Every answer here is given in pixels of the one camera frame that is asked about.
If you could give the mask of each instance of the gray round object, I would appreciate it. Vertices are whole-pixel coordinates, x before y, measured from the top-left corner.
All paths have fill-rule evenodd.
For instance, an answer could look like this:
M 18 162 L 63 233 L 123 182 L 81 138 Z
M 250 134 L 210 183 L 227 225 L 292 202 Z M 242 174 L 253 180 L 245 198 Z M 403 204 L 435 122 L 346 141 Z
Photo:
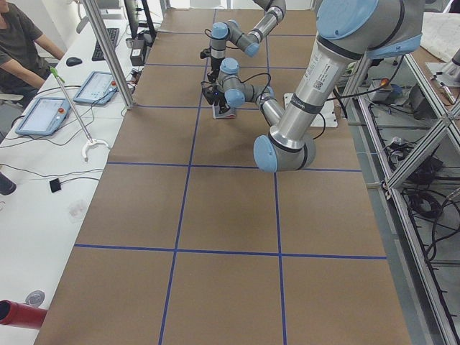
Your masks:
M 31 305 L 32 307 L 40 307 L 44 300 L 45 293 L 43 291 L 37 290 L 27 296 L 26 304 Z

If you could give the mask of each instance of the blue tape grid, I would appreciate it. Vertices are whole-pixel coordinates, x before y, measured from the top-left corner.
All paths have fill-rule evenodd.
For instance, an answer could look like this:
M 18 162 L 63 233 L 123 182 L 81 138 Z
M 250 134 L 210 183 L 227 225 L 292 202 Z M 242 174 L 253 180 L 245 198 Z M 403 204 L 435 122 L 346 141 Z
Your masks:
M 216 19 L 217 10 L 214 10 L 213 22 Z M 184 34 L 184 35 L 203 35 L 203 33 L 198 32 L 175 32 L 175 34 Z M 314 34 L 271 34 L 271 36 L 282 36 L 282 37 L 315 37 Z M 304 70 L 305 68 L 292 68 L 292 67 L 270 67 L 270 56 L 269 56 L 269 37 L 266 38 L 266 50 L 267 50 L 267 72 L 270 73 L 270 69 L 291 69 L 291 70 Z M 202 68 L 204 67 L 203 79 L 206 79 L 206 73 L 208 70 L 208 59 L 206 59 L 205 65 L 176 65 L 176 64 L 156 64 L 156 63 L 147 63 L 146 65 L 151 66 L 178 66 L 178 67 L 193 67 L 193 68 Z M 155 163 L 155 162 L 107 162 L 108 165 L 149 165 L 149 166 L 160 166 L 160 167 L 186 167 L 187 176 L 185 179 L 184 193 L 182 206 L 180 209 L 180 218 L 178 224 L 178 230 L 175 238 L 174 248 L 154 248 L 154 247 L 128 247 L 128 246 L 109 246 L 109 245 L 97 245 L 97 244 L 75 244 L 75 247 L 79 248 L 89 248 L 89 249 L 118 249 L 118 250 L 132 250 L 132 251 L 148 251 L 148 252 L 170 252 L 172 256 L 172 264 L 170 268 L 170 276 L 167 285 L 167 293 L 165 299 L 165 306 L 163 309 L 162 325 L 160 329 L 160 336 L 158 339 L 158 345 L 162 345 L 163 336 L 165 333 L 165 325 L 167 322 L 167 311 L 169 307 L 171 289 L 173 286 L 175 263 L 178 253 L 194 253 L 194 254 L 227 254 L 227 255 L 249 255 L 249 256 L 261 256 L 261 257 L 278 257 L 279 271 L 280 271 L 280 304 L 281 304 L 281 313 L 282 313 L 282 337 L 283 345 L 288 345 L 288 335 L 286 327 L 286 311 L 285 311 L 285 291 L 284 291 L 284 274 L 282 268 L 282 259 L 284 257 L 302 257 L 302 258 L 319 258 L 319 259 L 358 259 L 358 260 L 386 260 L 386 256 L 367 256 L 367 255 L 332 255 L 332 254 L 302 254 L 302 253 L 283 253 L 282 251 L 282 242 L 281 242 L 281 226 L 280 226 L 280 209 L 278 203 L 278 183 L 277 183 L 277 174 L 273 174 L 274 178 L 274 188 L 275 188 L 275 210 L 276 210 L 276 225 L 277 225 L 277 243 L 278 251 L 277 252 L 238 252 L 238 251 L 221 251 L 221 250 L 201 250 L 201 249 L 180 249 L 180 232 L 182 229 L 183 213 L 185 209 L 185 203 L 187 201 L 188 193 L 188 184 L 190 180 L 190 172 L 192 167 L 197 168 L 223 168 L 223 169 L 257 169 L 257 167 L 250 166 L 230 166 L 230 165 L 194 165 L 193 153 L 195 150 L 196 135 L 198 133 L 198 122 L 201 115 L 201 109 L 209 109 L 210 106 L 202 106 L 203 96 L 200 95 L 200 101 L 198 106 L 148 106 L 148 105 L 137 105 L 142 108 L 159 108 L 159 109 L 196 109 L 196 121 L 195 121 L 195 130 L 193 133 L 192 147 L 190 150 L 190 158 L 188 164 L 169 164 L 169 163 Z M 241 108 L 244 110 L 255 110 L 256 108 Z M 321 172 L 343 172 L 343 173 L 360 173 L 361 170 L 355 169 L 327 169 L 327 168 L 305 168 L 304 171 L 321 171 Z

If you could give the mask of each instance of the red cylinder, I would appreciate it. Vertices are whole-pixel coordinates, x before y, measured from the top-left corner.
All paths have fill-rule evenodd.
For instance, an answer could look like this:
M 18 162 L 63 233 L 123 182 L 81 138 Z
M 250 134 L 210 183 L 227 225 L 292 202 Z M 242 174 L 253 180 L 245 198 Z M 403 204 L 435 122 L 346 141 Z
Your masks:
M 13 327 L 40 329 L 48 310 L 27 304 L 3 300 L 0 302 L 0 324 Z

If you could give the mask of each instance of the blue framed tablet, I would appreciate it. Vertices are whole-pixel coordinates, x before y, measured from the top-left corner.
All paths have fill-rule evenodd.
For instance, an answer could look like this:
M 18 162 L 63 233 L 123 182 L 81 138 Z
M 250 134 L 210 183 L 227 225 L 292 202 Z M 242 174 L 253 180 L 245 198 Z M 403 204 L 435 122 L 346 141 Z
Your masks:
M 21 135 L 53 134 L 64 121 L 69 109 L 70 104 L 65 98 L 36 98 L 15 132 Z
M 110 72 L 93 71 L 73 98 L 76 103 L 103 106 L 116 92 L 114 77 Z

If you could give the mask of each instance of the person's arm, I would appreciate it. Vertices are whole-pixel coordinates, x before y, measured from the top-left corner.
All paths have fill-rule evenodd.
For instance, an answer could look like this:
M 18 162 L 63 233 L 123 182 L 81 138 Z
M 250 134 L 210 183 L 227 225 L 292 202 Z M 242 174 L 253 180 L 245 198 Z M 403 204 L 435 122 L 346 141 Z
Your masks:
M 33 86 L 34 88 L 41 88 L 45 79 L 41 78 L 39 75 L 33 73 L 32 71 L 22 67 L 15 59 L 6 61 L 0 65 L 2 70 L 5 70 L 8 73 L 22 79 L 24 82 Z
M 62 59 L 63 56 L 64 56 L 64 52 L 61 49 L 59 49 L 59 47 L 57 45 L 55 45 L 44 34 L 42 34 L 42 36 L 38 37 L 35 40 L 35 43 L 37 43 L 40 47 L 42 47 L 44 50 L 49 52 L 52 56 L 54 56 L 58 60 Z

